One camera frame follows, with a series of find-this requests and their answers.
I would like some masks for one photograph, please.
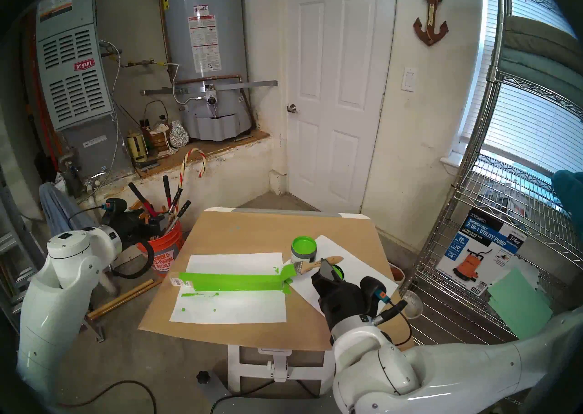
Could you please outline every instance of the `orange bucket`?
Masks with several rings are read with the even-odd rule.
[[[174,263],[174,259],[178,256],[184,244],[180,221],[176,222],[171,232],[161,238],[156,238],[156,240],[148,241],[148,243],[150,243],[150,246],[154,250],[154,263],[152,264],[152,268],[160,276],[165,277],[168,274],[170,265]],[[143,255],[148,255],[143,245],[138,243],[136,246],[142,251]]]

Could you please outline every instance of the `wooden brush handle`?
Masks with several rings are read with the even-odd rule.
[[[332,257],[326,257],[326,260],[330,265],[337,265],[344,260],[344,257],[340,257],[339,255],[333,255]],[[320,266],[322,261],[318,260],[316,262],[302,262],[302,268],[300,269],[300,274],[306,274],[308,271],[317,268]]]

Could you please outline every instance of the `light switch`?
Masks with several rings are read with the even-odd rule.
[[[403,81],[401,82],[401,90],[415,92],[415,84],[417,84],[417,69],[405,67]]]

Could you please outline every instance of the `barcode sticker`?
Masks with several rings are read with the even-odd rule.
[[[170,283],[174,287],[192,287],[192,282],[189,280],[185,282],[180,278],[170,278]]]

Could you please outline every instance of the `table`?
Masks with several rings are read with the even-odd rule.
[[[393,279],[375,225],[367,216],[231,208],[212,208],[202,212],[170,270],[185,271],[192,254],[281,252],[283,260],[286,261],[290,256],[293,239],[300,235],[314,238],[327,236],[366,264]],[[228,363],[231,390],[237,391],[237,387],[240,388],[237,375],[269,378],[270,368],[271,377],[276,378],[276,381],[282,377],[321,380],[321,393],[332,383],[334,366],[330,352],[330,331],[326,321],[293,288],[286,295],[286,323],[238,325],[170,322],[178,290],[168,279],[164,280],[142,318],[139,329],[189,340],[230,345]],[[397,291],[391,300],[395,304],[401,300]],[[394,343],[403,342],[409,336],[409,327],[400,315],[382,324],[380,329]],[[260,353],[273,354],[274,363],[267,369],[265,366],[241,364],[238,356],[241,346],[258,348]],[[399,348],[406,350],[412,346],[413,338]],[[291,350],[327,352],[324,366],[288,368],[284,359]]]

